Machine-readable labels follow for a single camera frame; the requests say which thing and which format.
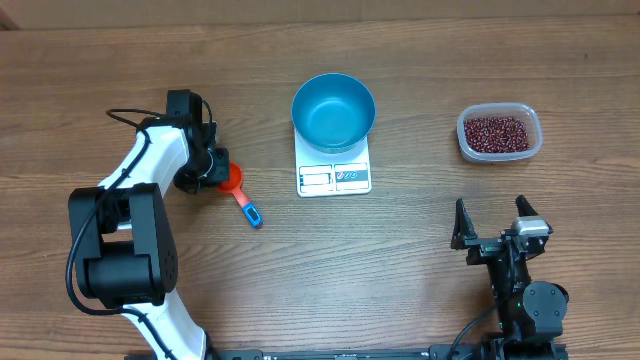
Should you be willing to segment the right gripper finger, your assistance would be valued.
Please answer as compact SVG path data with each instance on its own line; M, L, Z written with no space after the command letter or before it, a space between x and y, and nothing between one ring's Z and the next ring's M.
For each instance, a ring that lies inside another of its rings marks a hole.
M518 217L521 217L521 216L540 216L534 210L534 208L531 206L531 204L528 202L528 200L523 195L519 195L516 198L515 204L516 204L516 207L517 207L517 210L518 210Z
M472 221L466 211L462 198L456 200L455 223L451 237L451 248L454 250L468 249L477 244L478 236Z

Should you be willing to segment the red measuring scoop blue handle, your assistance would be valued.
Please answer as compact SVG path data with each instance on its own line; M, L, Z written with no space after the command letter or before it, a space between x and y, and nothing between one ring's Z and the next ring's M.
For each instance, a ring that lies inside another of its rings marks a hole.
M255 229L259 229L263 225L263 217L259 213L254 203L242 190L243 173L240 166L236 163L229 164L229 179L221 182L217 186L217 190L221 193L231 194L237 204L240 206L248 223Z

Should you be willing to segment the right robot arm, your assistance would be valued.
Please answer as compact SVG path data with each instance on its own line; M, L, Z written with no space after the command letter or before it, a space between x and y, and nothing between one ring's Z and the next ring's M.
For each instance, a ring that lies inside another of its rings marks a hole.
M477 235L462 199L456 201L451 248L467 252L466 263L487 267L494 304L456 336L448 359L566 359L566 347L555 339L563 334L569 303L566 289L556 283L532 281L527 262L545 252L553 228L520 195L518 216L499 236ZM489 315L498 316L500 331L477 345L462 339Z

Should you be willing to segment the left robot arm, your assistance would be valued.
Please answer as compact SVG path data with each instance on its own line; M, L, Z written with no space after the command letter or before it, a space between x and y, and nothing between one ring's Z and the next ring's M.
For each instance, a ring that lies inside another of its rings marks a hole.
M67 295L85 314L128 319L155 359L215 359L210 336L176 289L178 255L164 196L171 186L196 194L229 180L229 153L216 145L209 104L188 89L169 91L164 113L143 114L119 167L69 197Z

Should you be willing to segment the white digital kitchen scale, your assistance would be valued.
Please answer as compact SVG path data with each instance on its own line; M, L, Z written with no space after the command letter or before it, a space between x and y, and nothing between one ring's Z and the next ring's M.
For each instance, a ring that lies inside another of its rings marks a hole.
M297 131L295 139L296 191L301 198L368 194L372 176L368 140L340 153L326 153L309 145Z

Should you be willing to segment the blue bowl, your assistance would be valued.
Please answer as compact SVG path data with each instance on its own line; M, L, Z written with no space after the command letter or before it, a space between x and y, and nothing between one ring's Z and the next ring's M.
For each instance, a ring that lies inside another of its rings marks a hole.
M325 73L300 86L290 113L294 129L309 146L341 153L367 139L377 106L372 92L357 78Z

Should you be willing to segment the red adzuki beans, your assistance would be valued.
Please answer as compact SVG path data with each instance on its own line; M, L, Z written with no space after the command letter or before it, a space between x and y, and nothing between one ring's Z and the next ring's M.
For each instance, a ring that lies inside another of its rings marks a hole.
M464 122L469 147L479 153L515 153L530 148L522 121L514 117L480 117Z

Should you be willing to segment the clear plastic container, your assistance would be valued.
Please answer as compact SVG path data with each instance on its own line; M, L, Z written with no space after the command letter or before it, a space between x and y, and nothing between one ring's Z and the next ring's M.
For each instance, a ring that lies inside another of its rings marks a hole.
M528 133L530 148L515 153L479 153L472 150L464 134L464 122L480 117L514 117L522 121ZM543 134L536 112L522 103L485 103L465 109L457 121L457 136L462 157L475 163L497 163L522 160L534 156L542 147Z

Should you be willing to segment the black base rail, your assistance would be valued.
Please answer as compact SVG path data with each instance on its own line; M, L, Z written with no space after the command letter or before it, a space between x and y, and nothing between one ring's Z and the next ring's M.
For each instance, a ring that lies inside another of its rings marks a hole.
M267 352L260 350L214 351L207 359L219 360L446 360L449 359L449 345L432 345L423 350L366 350L348 351L301 351L301 352ZM506 347L503 359L548 359L569 360L564 345L557 345L555 350L547 348L521 349Z

